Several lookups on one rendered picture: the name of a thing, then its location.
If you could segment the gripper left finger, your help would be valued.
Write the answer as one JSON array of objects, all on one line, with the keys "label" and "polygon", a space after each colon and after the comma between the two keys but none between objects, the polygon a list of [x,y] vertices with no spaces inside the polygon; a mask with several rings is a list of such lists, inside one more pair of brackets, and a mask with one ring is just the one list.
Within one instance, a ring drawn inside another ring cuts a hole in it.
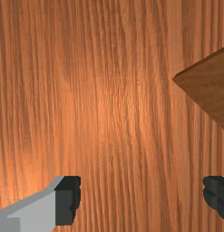
[{"label": "gripper left finger", "polygon": [[81,201],[79,176],[56,177],[47,188],[0,210],[0,232],[52,232],[70,226]]}]

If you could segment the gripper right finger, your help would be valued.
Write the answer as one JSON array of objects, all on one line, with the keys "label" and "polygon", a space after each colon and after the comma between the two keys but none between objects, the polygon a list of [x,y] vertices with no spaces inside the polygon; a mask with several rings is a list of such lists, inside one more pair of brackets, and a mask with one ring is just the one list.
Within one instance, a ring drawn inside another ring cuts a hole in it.
[{"label": "gripper right finger", "polygon": [[224,219],[224,176],[204,177],[203,185],[206,203]]}]

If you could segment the brown door in frame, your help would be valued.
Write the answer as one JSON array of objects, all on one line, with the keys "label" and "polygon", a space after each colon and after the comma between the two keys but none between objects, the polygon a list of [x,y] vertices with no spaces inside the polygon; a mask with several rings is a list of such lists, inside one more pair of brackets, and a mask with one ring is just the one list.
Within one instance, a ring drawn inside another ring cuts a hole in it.
[{"label": "brown door in frame", "polygon": [[172,80],[224,130],[224,47]]}]

